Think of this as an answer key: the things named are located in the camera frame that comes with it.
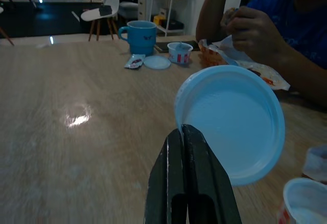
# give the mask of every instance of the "person's hand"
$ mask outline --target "person's hand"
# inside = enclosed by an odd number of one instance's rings
[[[223,15],[223,17],[222,17],[222,19],[220,21],[220,26],[223,27],[223,28],[226,28],[226,26],[228,25],[228,23],[230,22],[230,20],[232,19],[234,14],[235,14],[235,8],[228,9],[224,13],[224,15]]]
[[[226,30],[236,50],[265,65],[271,66],[289,48],[269,16],[256,9],[241,7]]]

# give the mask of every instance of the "wooden chair leg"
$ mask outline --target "wooden chair leg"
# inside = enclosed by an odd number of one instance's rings
[[[107,18],[107,23],[108,23],[108,26],[109,26],[109,31],[110,31],[110,34],[111,34],[111,38],[113,40],[112,28],[111,28],[111,23],[110,23],[109,18]]]
[[[15,46],[14,43],[10,40],[9,36],[5,33],[5,31],[1,27],[0,27],[0,33],[8,40],[8,42],[10,42],[11,45]]]
[[[116,34],[117,34],[117,37],[118,37],[118,39],[119,39],[118,30],[117,30],[117,26],[116,26],[116,23],[114,22],[113,18],[111,19],[111,22],[112,22],[112,25],[113,25],[114,31],[116,32]]]
[[[95,25],[96,21],[93,20],[92,21],[92,24],[91,24],[91,29],[90,29],[90,35],[88,36],[88,41],[91,41],[91,37],[92,37],[92,34],[93,34],[93,30],[94,30],[94,25]]]
[[[98,24],[97,24],[97,41],[99,41],[100,27],[101,27],[101,20],[98,19]]]

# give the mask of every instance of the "wooden table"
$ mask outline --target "wooden table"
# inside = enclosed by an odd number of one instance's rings
[[[198,55],[189,68],[133,71],[122,40],[0,48],[2,223],[143,223],[149,173]],[[277,166],[234,188],[243,223],[276,223],[284,184],[301,175],[309,147],[327,143],[326,113],[300,98],[281,105]]]

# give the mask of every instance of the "blue mug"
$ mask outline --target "blue mug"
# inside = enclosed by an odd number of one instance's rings
[[[122,33],[127,31],[127,38]],[[157,25],[150,21],[131,21],[118,31],[119,37],[129,43],[131,54],[152,55],[156,43]]]

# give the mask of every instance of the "mug handle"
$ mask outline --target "mug handle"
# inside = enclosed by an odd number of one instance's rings
[[[124,26],[124,27],[120,27],[120,28],[119,28],[119,30],[118,30],[118,36],[119,36],[120,39],[122,39],[122,40],[124,40],[124,41],[127,41],[127,38],[123,38],[123,37],[122,37],[122,33],[123,33],[124,31],[127,31],[127,34],[128,34],[128,29],[129,29],[128,26]]]

